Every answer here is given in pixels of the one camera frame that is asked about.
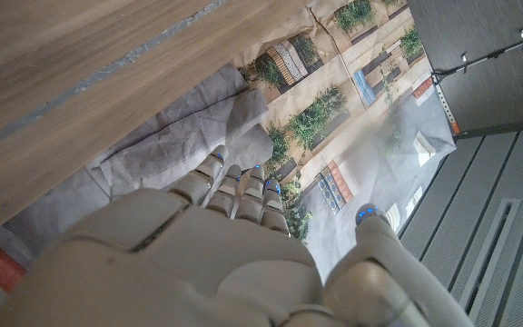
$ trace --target gray fabric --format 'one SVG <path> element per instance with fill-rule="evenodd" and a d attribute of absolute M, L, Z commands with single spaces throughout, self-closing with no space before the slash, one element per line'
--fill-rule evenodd
<path fill-rule="evenodd" d="M 100 167 L 102 161 L 117 152 L 141 142 L 144 138 L 158 133 L 169 124 L 201 111 L 213 104 L 228 99 L 247 88 L 247 83 L 240 72 L 231 64 L 227 64 L 207 79 L 197 84 L 177 101 L 167 106 L 160 113 L 130 132 L 124 139 L 98 155 L 87 166 Z"/>
<path fill-rule="evenodd" d="M 360 189 L 337 214 L 332 213 L 319 187 L 305 191 L 303 202 L 313 214 L 306 241 L 322 279 L 355 245 L 355 216 L 363 204 L 375 203 L 386 212 L 396 203 L 400 210 L 400 225 L 403 225 L 408 218 L 405 207 L 411 196 L 420 186 L 423 190 L 429 186 L 440 160 L 455 150 L 436 94 L 421 106 L 417 106 L 410 95 L 382 125 L 387 128 L 392 124 L 398 126 L 398 132 L 393 135 L 397 137 L 394 145 L 388 146 L 386 133 L 373 127 L 364 131 L 356 146 L 340 157 L 342 162 L 355 167 L 350 172 L 352 176 L 344 177 L 352 177 Z M 436 149 L 436 154 L 422 167 L 413 146 L 417 131 L 421 131 Z"/>
<path fill-rule="evenodd" d="M 247 91 L 191 114 L 122 150 L 100 165 L 111 186 L 111 197 L 142 187 L 166 187 L 194 169 L 226 139 L 243 136 L 267 111 L 262 93 Z"/>
<path fill-rule="evenodd" d="M 238 164 L 243 170 L 270 160 L 273 143 L 260 124 L 256 124 L 246 134 L 232 138 L 228 143 L 230 158 L 226 163 L 229 168 Z"/>

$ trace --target robotic hand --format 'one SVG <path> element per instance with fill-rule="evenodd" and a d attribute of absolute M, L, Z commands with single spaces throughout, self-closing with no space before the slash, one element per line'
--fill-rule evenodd
<path fill-rule="evenodd" d="M 280 186 L 218 147 L 165 193 L 141 190 L 82 220 L 32 267 L 0 326 L 470 326 L 373 205 L 326 285 L 289 237 Z"/>

